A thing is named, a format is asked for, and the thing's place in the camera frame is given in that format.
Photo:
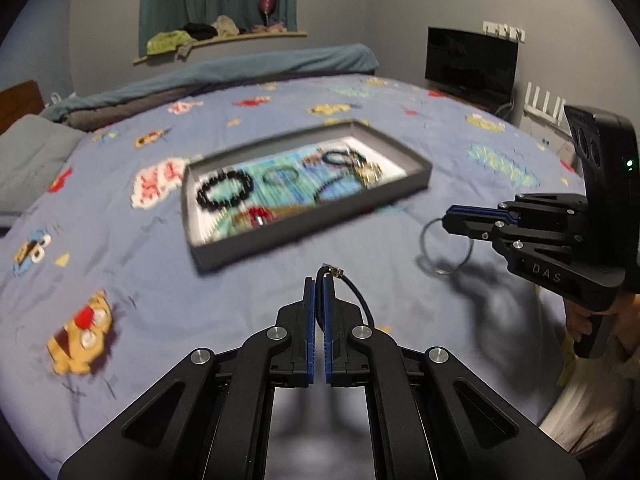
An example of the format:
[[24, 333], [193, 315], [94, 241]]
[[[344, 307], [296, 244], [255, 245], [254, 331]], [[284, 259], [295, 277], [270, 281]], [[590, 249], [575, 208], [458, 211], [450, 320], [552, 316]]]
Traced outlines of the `person right hand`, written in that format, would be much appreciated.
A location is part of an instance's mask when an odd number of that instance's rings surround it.
[[[592, 313], [573, 301], [564, 300], [565, 326], [574, 340], [580, 340], [582, 335], [589, 335], [592, 331], [590, 318]], [[612, 332], [620, 344], [630, 353], [639, 347], [639, 296], [621, 294], [616, 298], [612, 307], [597, 315], [607, 316], [614, 320]]]

